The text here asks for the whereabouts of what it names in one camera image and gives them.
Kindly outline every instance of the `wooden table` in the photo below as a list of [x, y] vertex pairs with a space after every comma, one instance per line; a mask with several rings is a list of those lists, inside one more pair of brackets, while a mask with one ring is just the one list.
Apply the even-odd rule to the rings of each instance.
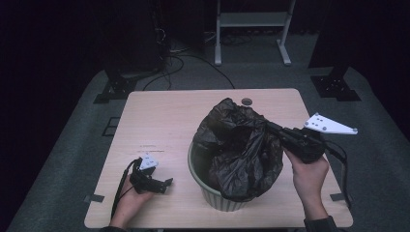
[[[202, 119], [225, 98], [241, 104], [252, 99], [251, 107], [287, 128], [301, 128], [309, 118], [295, 89], [153, 91], [130, 94], [95, 194], [102, 203], [91, 202], [85, 225], [107, 226], [115, 192], [123, 171], [146, 152], [160, 165], [153, 178], [174, 178], [165, 194], [157, 194], [133, 220], [133, 228], [280, 228], [304, 227], [301, 201], [292, 182], [292, 168], [283, 156], [283, 170], [272, 188], [236, 212], [220, 212], [203, 198], [188, 169], [188, 150]], [[339, 193], [330, 171], [322, 190], [324, 205], [337, 226], [349, 227], [353, 218], [344, 201], [332, 201]]]

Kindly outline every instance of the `black cable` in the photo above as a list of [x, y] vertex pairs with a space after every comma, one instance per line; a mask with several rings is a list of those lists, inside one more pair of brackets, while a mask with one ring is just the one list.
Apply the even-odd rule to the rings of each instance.
[[168, 77], [168, 78], [165, 77], [165, 79], [168, 80], [168, 84], [169, 84], [166, 90], [170, 90], [172, 87], [171, 74], [169, 74], [168, 69], [165, 69], [165, 72], [166, 72], [166, 76]]
[[157, 73], [159, 73], [161, 71], [161, 69], [155, 69], [151, 72], [145, 73], [145, 74], [140, 74], [140, 75], [135, 75], [135, 76], [131, 76], [131, 77], [124, 77], [126, 80], [133, 80], [133, 81], [138, 81], [144, 78], [148, 78], [151, 77]]
[[126, 191], [118, 198], [118, 200], [120, 200], [121, 198], [123, 198], [123, 196], [124, 196], [127, 192], [129, 192], [132, 188], [133, 188], [133, 185], [132, 185], [130, 188], [128, 188], [128, 190], [126, 190]]
[[179, 50], [171, 50], [170, 53], [171, 53], [172, 55], [177, 55], [177, 54], [186, 52], [186, 51], [188, 51], [188, 50], [190, 50], [190, 47], [185, 47], [185, 48], [182, 48], [182, 49], [179, 49]]
[[201, 57], [194, 56], [194, 55], [178, 55], [178, 56], [193, 57], [193, 58], [199, 59], [199, 60], [201, 60], [201, 61], [207, 63], [207, 64], [210, 65], [212, 68], [214, 68], [214, 70], [216, 70], [218, 73], [220, 73], [221, 75], [223, 75], [223, 76], [229, 81], [230, 85], [232, 86], [232, 89], [235, 89], [235, 86], [233, 85], [233, 83], [232, 83], [232, 81], [229, 79], [229, 77], [226, 76], [226, 75], [225, 75], [223, 72], [221, 72], [219, 69], [217, 69], [217, 67], [215, 67], [214, 65], [212, 65], [209, 61], [207, 61], [207, 60], [205, 60], [205, 59], [203, 59], [203, 58], [201, 58]]
[[114, 217], [115, 210], [117, 209], [118, 202], [120, 201], [121, 197], [123, 197], [123, 195], [124, 195], [124, 194], [122, 194], [122, 195], [120, 196], [121, 190], [123, 189], [124, 183], [126, 182], [127, 175], [128, 175], [128, 173], [129, 173], [130, 167], [131, 167], [134, 163], [135, 163], [135, 160], [132, 161], [132, 162], [128, 165], [127, 169], [124, 170], [123, 176], [121, 177], [120, 185], [118, 185], [117, 192], [115, 193], [114, 203], [112, 204], [111, 218]]
[[[347, 173], [348, 173], [348, 168], [347, 168], [347, 153], [343, 150], [343, 148], [341, 148], [338, 144], [336, 144], [333, 141], [329, 141], [329, 140], [325, 140], [324, 141], [326, 144], [326, 149], [329, 151], [329, 153], [331, 155], [333, 155], [336, 159], [338, 159], [341, 164], [341, 191], [343, 193], [344, 196], [344, 200], [346, 201], [347, 204], [347, 208], [350, 209], [352, 206], [352, 199], [350, 197], [350, 195], [347, 193]], [[343, 153], [343, 156], [337, 152], [336, 150], [332, 149], [327, 143], [333, 144], [335, 146], [337, 146], [341, 152]]]
[[167, 76], [167, 75], [172, 75], [172, 74], [174, 74], [174, 73], [180, 71], [180, 70], [184, 67], [184, 61], [183, 61], [181, 58], [176, 57], [176, 56], [169, 56], [169, 57], [175, 58], [175, 59], [181, 61], [181, 64], [182, 64], [181, 67], [178, 68], [176, 71], [168, 72], [167, 74], [163, 74], [163, 75], [160, 75], [160, 76], [158, 76], [158, 77], [152, 79], [150, 82], [148, 82], [148, 83], [144, 86], [144, 88], [142, 89], [142, 91], [145, 91], [145, 89], [148, 87], [148, 85], [150, 85], [150, 84], [153, 83], [154, 81], [156, 81], [156, 80], [158, 80], [158, 79], [160, 79], [160, 78], [162, 78], [162, 77], [165, 77], [165, 76]]

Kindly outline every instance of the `gray carpet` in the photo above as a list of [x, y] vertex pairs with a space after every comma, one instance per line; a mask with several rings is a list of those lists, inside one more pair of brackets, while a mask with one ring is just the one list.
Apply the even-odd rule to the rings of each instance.
[[[240, 46], [222, 47], [223, 72], [237, 89], [295, 88], [309, 114], [320, 114], [358, 128], [357, 135], [326, 135], [348, 154], [348, 190], [353, 197], [354, 224], [346, 231], [410, 230], [410, 143], [371, 92], [366, 79], [349, 69], [345, 80], [362, 101], [321, 99], [310, 76], [330, 69], [308, 69], [317, 36], [290, 35], [286, 47], [292, 66], [285, 67], [275, 40], [257, 36]], [[213, 63], [212, 46], [203, 52], [188, 50], [179, 55], [200, 56]], [[231, 89], [229, 81], [200, 59], [179, 56], [184, 67], [168, 77], [138, 81], [136, 90]], [[164, 73], [177, 70], [181, 62], [166, 58]], [[86, 195], [94, 193], [112, 137], [102, 136], [110, 117], [121, 116], [124, 100], [93, 104], [107, 81], [99, 72], [78, 101], [48, 160], [8, 231], [92, 231], [84, 226], [88, 210]], [[337, 180], [340, 164], [330, 157]]]

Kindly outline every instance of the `trash can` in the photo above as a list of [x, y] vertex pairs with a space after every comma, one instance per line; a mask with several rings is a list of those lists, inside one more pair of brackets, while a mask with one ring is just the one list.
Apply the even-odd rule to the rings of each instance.
[[200, 150], [197, 149], [195, 143], [192, 142], [188, 151], [188, 167], [193, 179], [201, 187], [202, 195], [208, 204], [224, 212], [233, 212], [244, 208], [247, 202], [235, 202], [225, 199], [218, 190], [206, 184], [206, 176], [211, 164], [208, 160], [204, 159], [203, 156], [196, 156], [195, 153], [197, 152], [200, 152]]

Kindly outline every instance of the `white bracket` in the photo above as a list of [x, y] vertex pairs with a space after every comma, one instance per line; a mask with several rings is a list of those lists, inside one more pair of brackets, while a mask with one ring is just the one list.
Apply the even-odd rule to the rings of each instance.
[[305, 122], [305, 128], [320, 131], [323, 133], [342, 133], [342, 134], [357, 134], [357, 129], [352, 129], [344, 126], [331, 119], [323, 117], [319, 113], [315, 113]]
[[139, 165], [140, 170], [158, 166], [158, 162], [148, 153], [142, 157], [142, 162]]

